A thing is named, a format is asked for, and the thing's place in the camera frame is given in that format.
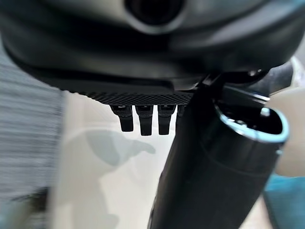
beige floor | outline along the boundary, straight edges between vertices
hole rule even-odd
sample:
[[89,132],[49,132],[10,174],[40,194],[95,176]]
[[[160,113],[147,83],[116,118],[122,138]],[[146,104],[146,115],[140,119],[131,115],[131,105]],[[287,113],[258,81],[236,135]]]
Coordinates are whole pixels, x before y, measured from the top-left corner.
[[[305,176],[305,89],[280,92],[270,106],[286,114],[291,138],[277,172]],[[65,127],[57,185],[52,198],[53,229],[143,229],[147,227],[160,172],[174,138],[158,135],[154,114],[152,136],[122,133],[108,106],[77,94],[67,94]],[[260,198],[242,229],[270,229]]]

teal object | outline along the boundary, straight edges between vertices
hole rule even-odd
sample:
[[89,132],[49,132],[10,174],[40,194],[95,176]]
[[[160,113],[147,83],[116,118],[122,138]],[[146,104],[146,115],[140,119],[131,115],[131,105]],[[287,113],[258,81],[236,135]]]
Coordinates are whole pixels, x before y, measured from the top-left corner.
[[305,177],[272,175],[264,200],[274,229],[305,229]]

black clip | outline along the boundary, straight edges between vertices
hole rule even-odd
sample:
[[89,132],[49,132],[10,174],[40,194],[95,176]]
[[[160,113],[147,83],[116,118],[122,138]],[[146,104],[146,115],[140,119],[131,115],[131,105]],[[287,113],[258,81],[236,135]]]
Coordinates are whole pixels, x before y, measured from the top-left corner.
[[158,105],[159,134],[168,135],[176,105]]
[[178,105],[177,118],[176,118],[176,130],[181,123],[185,108],[186,108],[186,105]]
[[120,119],[123,132],[133,131],[132,106],[110,106],[113,113]]
[[140,120],[141,135],[152,135],[153,106],[135,106],[135,110],[137,111]]

black cylindrical tube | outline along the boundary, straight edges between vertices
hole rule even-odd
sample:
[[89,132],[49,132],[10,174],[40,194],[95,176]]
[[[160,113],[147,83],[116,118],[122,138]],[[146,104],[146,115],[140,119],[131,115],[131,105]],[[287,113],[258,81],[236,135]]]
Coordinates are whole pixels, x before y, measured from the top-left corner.
[[250,114],[249,125],[234,121],[209,98],[207,89],[200,89],[176,131],[149,228],[239,228],[289,135],[285,117],[267,111]]

gray fabric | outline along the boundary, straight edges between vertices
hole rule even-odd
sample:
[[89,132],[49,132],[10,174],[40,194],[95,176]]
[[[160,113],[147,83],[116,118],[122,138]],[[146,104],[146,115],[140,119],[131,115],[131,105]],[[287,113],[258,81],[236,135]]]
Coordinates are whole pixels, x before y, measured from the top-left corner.
[[63,93],[19,70],[0,40],[0,204],[51,186],[62,105]]

